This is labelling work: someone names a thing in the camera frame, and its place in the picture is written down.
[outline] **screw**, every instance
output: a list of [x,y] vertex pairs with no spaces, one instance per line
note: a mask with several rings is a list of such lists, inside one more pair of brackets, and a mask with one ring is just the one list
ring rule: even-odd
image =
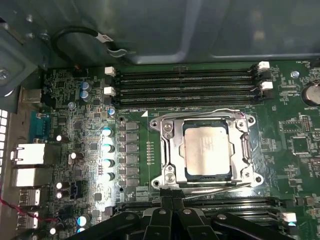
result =
[[184,213],[184,214],[191,214],[192,211],[191,211],[190,209],[185,209],[185,210],[183,210],[183,213]]
[[128,215],[127,217],[125,217],[126,220],[133,220],[135,219],[135,216],[133,215]]
[[7,69],[5,68],[0,68],[0,80],[6,80],[7,78],[9,78],[9,72]]
[[35,38],[35,34],[33,32],[29,32],[25,35],[27,38],[29,39],[34,39]]
[[45,40],[45,41],[49,41],[50,40],[50,36],[49,34],[45,31],[43,33],[40,33],[39,34],[39,37],[42,39],[42,40]]
[[220,220],[226,220],[226,219],[227,219],[227,216],[226,216],[226,215],[223,215],[223,214],[219,214],[217,217],[218,217],[218,219],[220,219]]
[[29,23],[32,23],[34,21],[34,18],[32,17],[31,14],[29,14],[28,16],[26,16],[26,19]]
[[163,130],[166,132],[171,132],[172,131],[172,124],[167,122],[164,126],[163,126]]
[[176,179],[176,176],[173,173],[168,173],[167,175],[165,175],[165,180],[168,183],[173,183]]
[[293,79],[297,79],[300,76],[300,72],[292,71],[290,75]]

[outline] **integrated circuit chip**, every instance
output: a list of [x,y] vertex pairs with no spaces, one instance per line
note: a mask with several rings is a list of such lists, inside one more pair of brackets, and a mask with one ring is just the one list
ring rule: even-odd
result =
[[184,142],[180,150],[185,149],[186,168],[190,175],[213,176],[230,172],[229,138],[224,127],[188,128]]
[[128,176],[130,176],[130,175],[137,175],[137,174],[139,174],[139,168],[138,168],[138,167],[135,167],[135,166],[127,167],[127,168],[126,168],[126,174],[127,174]]
[[94,106],[99,106],[100,105],[100,99],[94,99],[93,100],[93,105]]
[[95,201],[101,201],[102,200],[102,194],[100,192],[97,192],[93,196]]
[[80,130],[80,129],[82,129],[82,122],[80,122],[80,121],[75,122],[74,125],[73,125],[73,128],[74,128],[75,130]]
[[137,133],[127,133],[126,134],[126,141],[127,142],[138,141],[138,134]]
[[293,146],[293,152],[295,154],[308,154],[309,153],[308,139],[305,136],[293,137],[292,138],[292,146]]
[[127,164],[137,164],[139,162],[138,155],[127,155],[126,156],[126,163]]
[[127,153],[136,153],[138,152],[138,145],[137,144],[128,144],[126,146]]
[[126,126],[127,130],[137,130],[138,129],[138,123],[135,121],[127,122],[125,126]]
[[128,187],[137,187],[139,186],[139,178],[129,178],[126,180]]
[[97,143],[91,143],[90,144],[90,150],[97,150],[98,149],[98,144]]

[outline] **black ram slot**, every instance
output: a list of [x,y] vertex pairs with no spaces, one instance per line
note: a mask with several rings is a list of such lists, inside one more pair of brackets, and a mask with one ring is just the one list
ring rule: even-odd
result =
[[172,98],[172,97],[200,97],[215,94],[215,96],[226,96],[226,93],[238,96],[238,95],[248,95],[249,89],[235,89],[231,88],[227,90],[224,89],[215,89],[215,88],[207,88],[207,89],[155,89],[154,91],[139,91],[134,90],[131,92],[121,92],[121,100],[130,99],[132,97],[139,96],[139,98]]
[[146,77],[171,77],[187,75],[249,75],[248,69],[212,69],[212,70],[185,70],[185,71],[154,71],[154,72],[128,72],[120,73],[122,79],[128,78],[146,78]]
[[126,108],[169,108],[169,107],[200,107],[200,106],[226,106],[226,105],[252,105],[258,103],[252,98],[239,99],[191,99],[191,100],[168,100],[168,101],[132,101],[115,103],[118,109]]
[[187,84],[187,83],[205,83],[205,84],[225,84],[228,85],[230,83],[250,83],[252,84],[251,77],[194,77],[194,78],[159,78],[159,79],[137,79],[135,81],[126,81],[121,79],[119,82],[122,86],[145,86],[145,85],[161,85],[165,84]]

